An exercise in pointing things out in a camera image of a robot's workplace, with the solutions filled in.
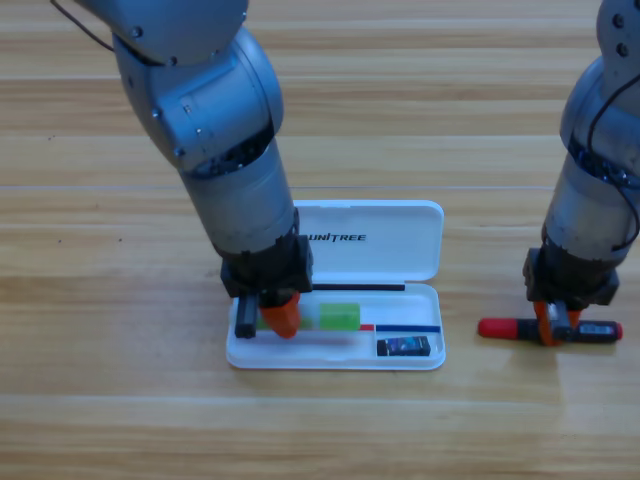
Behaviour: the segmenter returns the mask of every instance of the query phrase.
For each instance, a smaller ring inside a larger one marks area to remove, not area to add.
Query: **green block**
[[[320,329],[343,332],[360,330],[360,305],[357,303],[321,304]]]

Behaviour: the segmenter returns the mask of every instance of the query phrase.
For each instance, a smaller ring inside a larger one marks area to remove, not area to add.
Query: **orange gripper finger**
[[[300,328],[299,301],[300,294],[296,292],[291,300],[281,307],[260,307],[260,313],[274,332],[282,338],[293,338]]]

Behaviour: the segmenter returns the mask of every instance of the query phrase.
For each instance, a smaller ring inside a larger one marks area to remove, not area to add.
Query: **robotic arm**
[[[602,56],[577,82],[562,118],[568,154],[524,265],[546,345],[569,338],[580,312],[609,305],[616,268],[640,232],[640,1],[603,0]]]
[[[275,139],[280,86],[242,26],[248,0],[75,1],[112,30],[133,110],[223,259],[222,282],[239,298],[236,335],[255,335],[260,307],[276,333],[292,337],[313,258]]]

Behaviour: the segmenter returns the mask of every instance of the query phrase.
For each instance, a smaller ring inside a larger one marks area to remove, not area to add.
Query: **gray metal arm segment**
[[[249,0],[75,0],[147,60],[205,62],[226,49],[246,18]]]

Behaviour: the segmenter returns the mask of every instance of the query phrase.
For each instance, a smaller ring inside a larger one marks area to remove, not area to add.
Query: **cable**
[[[602,105],[602,108],[600,108],[596,116],[593,117],[591,125],[589,125],[589,136],[587,137],[587,149],[589,150],[589,153],[591,155],[595,155],[595,152],[593,151],[593,134],[595,133],[596,125],[598,124],[598,122],[600,121],[604,113],[607,111],[607,109],[611,106],[611,104],[615,102],[616,99],[621,94],[623,94],[629,88],[633,87],[633,85],[635,83],[638,83],[639,81],[640,81],[640,75],[636,75],[627,83],[625,83],[620,88],[618,88],[615,92],[613,92],[613,94],[609,97],[609,99],[606,102],[604,102],[604,105]]]
[[[618,252],[620,250],[624,250],[627,247],[630,247],[631,244],[635,242],[636,238],[638,238],[638,236],[640,235],[640,215],[638,215],[638,209],[633,204],[633,201],[629,198],[629,195],[627,195],[627,192],[624,191],[624,187],[618,185],[617,183],[615,183],[613,186],[616,187],[616,190],[618,190],[618,193],[620,193],[622,198],[624,198],[624,201],[627,202],[627,205],[629,205],[629,208],[631,209],[631,213],[633,214],[633,219],[636,224],[636,231],[634,232],[633,236],[629,240],[624,242],[622,245],[616,245],[611,249],[614,252]]]
[[[619,87],[615,92],[613,92],[613,94],[611,94],[611,96],[607,99],[607,101],[604,102],[604,104],[602,105],[602,107],[600,108],[596,116],[593,117],[593,120],[591,121],[591,125],[589,125],[589,134],[587,136],[587,150],[589,152],[589,155],[600,158],[599,155],[597,155],[593,150],[593,135],[596,130],[596,125],[598,124],[598,122],[600,121],[604,113],[622,93],[627,91],[629,88],[631,88],[633,85],[635,85],[639,81],[640,81],[640,75],[636,75],[627,83]],[[638,209],[633,204],[633,201],[629,198],[629,195],[627,195],[627,193],[625,192],[625,186],[620,185],[618,181],[611,178],[611,176],[609,176],[609,178],[611,180],[611,183],[615,187],[615,189],[622,196],[622,198],[627,203],[627,205],[629,205],[629,208],[631,209],[631,213],[633,214],[633,219],[636,225],[635,232],[629,240],[624,242],[622,245],[616,245],[611,249],[612,251],[617,252],[631,246],[631,244],[633,244],[633,242],[636,241],[638,236],[640,236],[640,215],[638,214]]]
[[[73,15],[71,15],[67,10],[65,10],[65,8],[62,5],[58,3],[58,0],[49,0],[49,1],[51,2],[51,5],[53,5],[60,13],[62,13],[65,17],[71,20],[80,30],[86,33],[89,36],[89,38],[91,38],[93,41],[95,41],[102,47],[106,48],[110,52],[113,52],[113,47],[111,45],[109,45],[108,43],[98,38],[91,30],[89,30],[82,23],[80,23],[80,20],[78,20]]]

